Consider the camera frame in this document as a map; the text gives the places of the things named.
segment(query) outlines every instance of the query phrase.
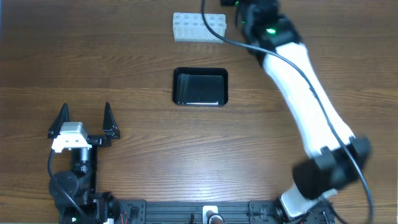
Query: brown wood surface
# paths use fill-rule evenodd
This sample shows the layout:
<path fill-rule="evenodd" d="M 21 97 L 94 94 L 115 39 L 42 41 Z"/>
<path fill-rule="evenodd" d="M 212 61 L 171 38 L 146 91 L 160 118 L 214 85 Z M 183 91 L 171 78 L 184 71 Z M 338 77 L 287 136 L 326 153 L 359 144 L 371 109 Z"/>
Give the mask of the brown wood surface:
<path fill-rule="evenodd" d="M 149 201 L 269 200 L 305 159 L 273 82 L 244 49 L 175 43 L 174 12 L 199 0 L 3 0 L 0 38 L 0 222 L 56 222 L 48 193 L 47 130 L 62 103 L 101 132 L 111 103 L 122 132 L 99 152 L 99 191 Z M 227 14 L 211 0 L 208 12 Z M 341 117 L 374 146 L 365 175 L 375 223 L 395 223 L 398 159 L 398 1 L 283 0 Z M 227 36 L 242 40 L 238 31 Z M 223 67 L 223 108 L 178 107 L 176 67 Z M 54 170 L 68 169 L 69 153 Z M 352 223 L 366 218 L 361 184 L 335 199 Z"/>

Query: wooden table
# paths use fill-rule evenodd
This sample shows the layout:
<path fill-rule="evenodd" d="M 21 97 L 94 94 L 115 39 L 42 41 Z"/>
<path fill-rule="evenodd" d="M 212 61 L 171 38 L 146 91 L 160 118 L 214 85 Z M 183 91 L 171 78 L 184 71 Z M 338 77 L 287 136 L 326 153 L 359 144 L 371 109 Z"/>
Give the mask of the wooden table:
<path fill-rule="evenodd" d="M 328 96 L 374 146 L 365 175 L 375 223 L 395 223 L 398 159 L 398 2 L 284 0 Z M 122 136 L 99 152 L 99 191 L 149 201 L 270 200 L 306 158 L 290 111 L 256 60 L 227 44 L 175 43 L 174 12 L 198 0 L 3 0 L 0 39 L 0 222 L 56 222 L 48 192 L 47 130 L 64 102 L 72 121 L 101 133 L 105 102 Z M 218 1 L 209 13 L 232 21 Z M 232 39 L 242 40 L 234 29 Z M 174 105 L 176 67 L 223 67 L 223 108 Z M 54 170 L 69 168 L 69 153 Z M 360 183 L 334 199 L 366 218 Z"/>

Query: wooden tabletop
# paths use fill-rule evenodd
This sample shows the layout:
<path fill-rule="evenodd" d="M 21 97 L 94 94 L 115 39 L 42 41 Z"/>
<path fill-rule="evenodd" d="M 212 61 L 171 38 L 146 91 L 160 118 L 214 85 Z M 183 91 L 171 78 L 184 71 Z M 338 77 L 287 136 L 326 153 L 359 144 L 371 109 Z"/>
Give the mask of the wooden tabletop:
<path fill-rule="evenodd" d="M 207 12 L 232 8 L 209 1 Z M 375 223 L 395 223 L 398 159 L 398 1 L 283 0 L 335 108 L 374 147 L 364 171 Z M 48 191 L 47 130 L 63 103 L 101 133 L 105 102 L 121 130 L 99 151 L 98 190 L 148 201 L 273 200 L 306 159 L 292 115 L 244 49 L 175 43 L 174 12 L 199 0 L 3 0 L 0 39 L 0 222 L 57 222 Z M 228 37 L 243 40 L 234 28 Z M 222 108 L 172 102 L 177 67 L 229 72 Z M 70 154 L 53 168 L 69 169 Z M 333 200 L 366 218 L 360 183 Z"/>

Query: green light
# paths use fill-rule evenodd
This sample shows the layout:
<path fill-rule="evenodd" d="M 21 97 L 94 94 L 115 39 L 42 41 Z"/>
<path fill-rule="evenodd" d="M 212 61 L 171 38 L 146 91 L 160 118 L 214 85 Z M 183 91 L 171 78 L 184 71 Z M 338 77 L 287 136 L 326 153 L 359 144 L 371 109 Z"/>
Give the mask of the green light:
<path fill-rule="evenodd" d="M 276 34 L 276 30 L 275 30 L 275 29 L 272 29 L 272 28 L 266 29 L 266 31 L 267 31 L 269 34 Z"/>

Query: wood grain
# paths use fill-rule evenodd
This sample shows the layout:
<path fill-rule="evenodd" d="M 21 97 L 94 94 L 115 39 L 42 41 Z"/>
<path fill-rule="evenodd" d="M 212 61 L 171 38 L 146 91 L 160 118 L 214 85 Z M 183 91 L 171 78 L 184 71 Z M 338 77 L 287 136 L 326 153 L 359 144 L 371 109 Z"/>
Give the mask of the wood grain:
<path fill-rule="evenodd" d="M 99 152 L 98 187 L 150 201 L 276 198 L 306 158 L 283 98 L 244 49 L 174 43 L 171 15 L 194 0 L 3 0 L 0 33 L 0 222 L 56 222 L 46 132 L 62 103 L 101 132 L 111 103 L 122 138 Z M 395 223 L 398 160 L 398 1 L 283 0 L 341 117 L 374 146 L 365 170 L 375 223 Z M 207 11 L 233 9 L 209 1 Z M 234 29 L 228 37 L 242 40 Z M 223 67 L 223 108 L 172 103 L 176 67 Z M 57 155 L 54 170 L 68 169 Z M 366 217 L 361 184 L 334 200 L 351 223 Z"/>

